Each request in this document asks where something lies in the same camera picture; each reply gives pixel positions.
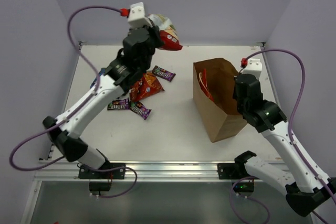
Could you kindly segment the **red snack bag with barcode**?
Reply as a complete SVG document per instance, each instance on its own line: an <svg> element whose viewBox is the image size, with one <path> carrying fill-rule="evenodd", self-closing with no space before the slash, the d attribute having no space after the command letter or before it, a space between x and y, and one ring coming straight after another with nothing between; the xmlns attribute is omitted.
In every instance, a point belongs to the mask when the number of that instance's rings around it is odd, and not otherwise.
<svg viewBox="0 0 336 224"><path fill-rule="evenodd" d="M160 47L161 50L182 50L183 46L180 44L176 28L168 17L162 14L150 14L148 19L159 28L160 39L163 41L163 46Z"/></svg>

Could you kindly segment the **brown paper bag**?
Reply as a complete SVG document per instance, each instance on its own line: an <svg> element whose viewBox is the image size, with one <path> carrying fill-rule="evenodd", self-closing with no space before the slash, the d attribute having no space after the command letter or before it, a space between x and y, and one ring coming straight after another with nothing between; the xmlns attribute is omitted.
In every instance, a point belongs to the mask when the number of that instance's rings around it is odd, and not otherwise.
<svg viewBox="0 0 336 224"><path fill-rule="evenodd" d="M206 69L207 84L212 102L201 90L198 73ZM236 68L224 58L193 63L193 100L212 143L236 136L246 125L233 99Z"/></svg>

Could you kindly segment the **brown m&m's packet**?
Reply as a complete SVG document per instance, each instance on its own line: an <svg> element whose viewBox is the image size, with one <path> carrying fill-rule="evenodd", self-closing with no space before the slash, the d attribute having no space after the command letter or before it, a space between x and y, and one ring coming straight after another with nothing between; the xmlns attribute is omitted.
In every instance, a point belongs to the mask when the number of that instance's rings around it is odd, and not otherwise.
<svg viewBox="0 0 336 224"><path fill-rule="evenodd" d="M130 102L130 110L146 120L151 113L151 109L145 107L140 101Z"/></svg>
<svg viewBox="0 0 336 224"><path fill-rule="evenodd" d="M171 82L176 76L175 73L169 72L168 70L165 70L159 66L154 66L152 73L157 77L167 80L168 82Z"/></svg>
<svg viewBox="0 0 336 224"><path fill-rule="evenodd" d="M114 100L108 104L108 111L119 111L119 110L129 110L130 109L130 101L128 98L123 100Z"/></svg>

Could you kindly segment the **red white snack packet bottom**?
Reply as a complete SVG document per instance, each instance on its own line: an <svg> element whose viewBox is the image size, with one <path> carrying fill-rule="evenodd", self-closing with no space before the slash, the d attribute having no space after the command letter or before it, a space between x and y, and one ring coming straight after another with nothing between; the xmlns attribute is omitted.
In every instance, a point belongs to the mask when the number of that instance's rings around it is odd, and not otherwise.
<svg viewBox="0 0 336 224"><path fill-rule="evenodd" d="M143 74L142 78L131 87L130 101L138 102L160 92L164 92L164 89L159 80L151 71L147 71Z"/></svg>

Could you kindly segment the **brown M&M's packet front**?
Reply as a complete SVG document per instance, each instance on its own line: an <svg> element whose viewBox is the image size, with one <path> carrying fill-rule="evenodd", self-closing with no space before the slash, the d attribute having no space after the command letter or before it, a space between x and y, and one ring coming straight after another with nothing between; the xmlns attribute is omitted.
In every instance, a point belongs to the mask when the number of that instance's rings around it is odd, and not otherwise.
<svg viewBox="0 0 336 224"><path fill-rule="evenodd" d="M128 98L123 100L114 100L108 104L108 111L119 111L119 110L129 110L130 109L130 101Z"/></svg>

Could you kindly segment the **red and beige snack bag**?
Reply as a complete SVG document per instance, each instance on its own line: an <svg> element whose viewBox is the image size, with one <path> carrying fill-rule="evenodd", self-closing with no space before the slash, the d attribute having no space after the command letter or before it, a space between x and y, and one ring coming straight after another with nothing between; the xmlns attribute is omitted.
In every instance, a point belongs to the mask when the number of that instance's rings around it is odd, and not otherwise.
<svg viewBox="0 0 336 224"><path fill-rule="evenodd" d="M204 68L201 72L198 73L198 82L201 90L203 93L212 101L214 102L214 98L209 91L208 84L207 84L207 76L206 76L206 69Z"/></svg>

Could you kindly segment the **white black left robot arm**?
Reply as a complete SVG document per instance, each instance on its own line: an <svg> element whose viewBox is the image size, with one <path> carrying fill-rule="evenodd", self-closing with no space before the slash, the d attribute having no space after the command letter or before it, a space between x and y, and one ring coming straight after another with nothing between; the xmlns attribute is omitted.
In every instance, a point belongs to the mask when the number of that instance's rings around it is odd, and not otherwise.
<svg viewBox="0 0 336 224"><path fill-rule="evenodd" d="M127 94L142 78L150 68L155 50L162 45L158 26L130 29L117 57L98 76L94 86L68 111L43 120L50 140L67 161L79 161L97 178L107 176L108 159L80 136L110 102Z"/></svg>

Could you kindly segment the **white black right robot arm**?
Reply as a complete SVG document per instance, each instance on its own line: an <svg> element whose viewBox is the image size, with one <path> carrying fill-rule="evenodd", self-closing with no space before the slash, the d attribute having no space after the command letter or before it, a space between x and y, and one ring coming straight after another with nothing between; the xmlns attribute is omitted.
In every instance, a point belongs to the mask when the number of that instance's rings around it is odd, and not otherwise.
<svg viewBox="0 0 336 224"><path fill-rule="evenodd" d="M284 172L246 151L235 158L236 176L263 180L285 196L295 213L306 217L335 195L335 178L324 172L304 149L280 107L263 99L260 82L254 75L239 74L234 82L238 112L275 148L289 169Z"/></svg>

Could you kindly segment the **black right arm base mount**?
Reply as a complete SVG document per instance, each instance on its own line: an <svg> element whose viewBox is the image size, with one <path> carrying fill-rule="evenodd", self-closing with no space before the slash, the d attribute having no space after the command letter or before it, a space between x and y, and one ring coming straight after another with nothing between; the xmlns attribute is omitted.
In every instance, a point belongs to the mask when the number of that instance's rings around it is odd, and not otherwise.
<svg viewBox="0 0 336 224"><path fill-rule="evenodd" d="M233 163L218 163L217 173L218 178L221 180L231 180L232 185L241 178L249 177L244 165L247 161L256 157L257 155L251 151L245 151L244 153L238 155ZM234 186L233 190L239 195L250 196L255 189L254 179L244 179L244 182L239 182Z"/></svg>

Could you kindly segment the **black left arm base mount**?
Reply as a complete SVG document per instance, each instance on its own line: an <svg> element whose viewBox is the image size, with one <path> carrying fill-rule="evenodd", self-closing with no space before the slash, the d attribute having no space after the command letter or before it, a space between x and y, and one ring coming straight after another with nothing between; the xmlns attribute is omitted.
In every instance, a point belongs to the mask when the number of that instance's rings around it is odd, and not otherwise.
<svg viewBox="0 0 336 224"><path fill-rule="evenodd" d="M125 163L109 163L103 165L102 169L112 169L111 172L95 172L85 167L83 164L78 164L79 167L79 179L88 179L89 191L93 194L107 193L110 191L112 181L114 179L124 179L125 176Z"/></svg>

